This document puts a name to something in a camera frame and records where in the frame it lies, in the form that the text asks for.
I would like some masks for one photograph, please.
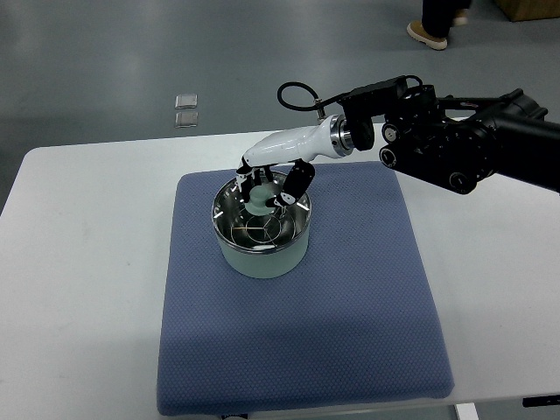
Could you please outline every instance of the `white table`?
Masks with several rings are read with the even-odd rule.
[[[346,162],[377,160],[376,130],[376,147]],[[267,134],[60,146],[25,157],[0,217],[0,418],[159,418],[176,185],[188,172],[237,167]],[[398,179],[455,389],[445,400],[255,417],[560,394],[560,197],[497,175],[467,196]]]

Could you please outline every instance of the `cardboard box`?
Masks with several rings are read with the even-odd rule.
[[[560,0],[495,0],[512,22],[560,18]]]

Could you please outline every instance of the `black cable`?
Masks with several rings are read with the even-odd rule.
[[[332,98],[329,98],[325,101],[317,102],[310,107],[299,107],[298,105],[292,105],[291,103],[288,103],[284,100],[284,98],[282,97],[282,93],[284,92],[284,90],[286,88],[302,88],[302,89],[305,89],[307,92],[309,92],[311,94],[311,96],[313,96],[313,99],[315,101],[319,100],[319,95],[310,86],[308,86],[305,83],[302,83],[300,81],[288,81],[288,82],[284,83],[281,87],[278,88],[278,92],[276,93],[276,98],[282,104],[283,107],[285,107],[287,109],[291,109],[292,111],[301,111],[301,112],[317,111],[318,109],[322,109],[322,108],[326,107],[327,105],[330,105],[331,103],[334,103],[334,102],[338,101],[339,99],[343,98],[344,96],[348,95],[348,93],[337,94],[336,96],[333,96]]]
[[[413,79],[415,81],[418,82],[418,86],[422,86],[424,84],[424,82],[422,81],[422,79],[420,79],[418,76],[415,76],[414,74],[409,74],[408,76],[404,76],[406,79]]]

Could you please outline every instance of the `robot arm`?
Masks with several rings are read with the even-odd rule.
[[[408,86],[413,79],[417,85]],[[295,107],[284,101],[288,86],[306,88],[315,97],[312,107]],[[385,116],[381,161],[455,193],[467,194],[493,173],[560,192],[560,124],[545,122],[548,113],[516,89],[498,98],[437,98],[432,85],[416,76],[401,76],[359,87],[321,102],[300,83],[278,89],[278,100],[287,108],[317,110],[337,102],[344,115],[332,115],[318,127],[289,129],[266,137],[249,149],[237,170],[237,185],[249,200],[251,188],[260,182],[259,171],[271,179],[270,167],[294,162],[283,191],[267,201],[267,207],[283,207],[297,201],[312,182],[310,162],[318,155],[343,158],[352,150],[374,145],[372,116]],[[463,120],[447,117],[448,109],[474,111]]]

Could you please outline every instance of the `silver connector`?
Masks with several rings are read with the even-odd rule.
[[[346,130],[347,119],[337,115],[331,120],[331,144],[334,151],[341,158],[348,156],[354,150],[350,132]]]
[[[318,105],[318,104],[321,103],[321,100],[320,99],[315,99],[315,100],[313,100],[313,102],[315,103],[315,105]],[[325,119],[326,119],[325,109],[324,108],[317,109],[318,124],[321,124]]]

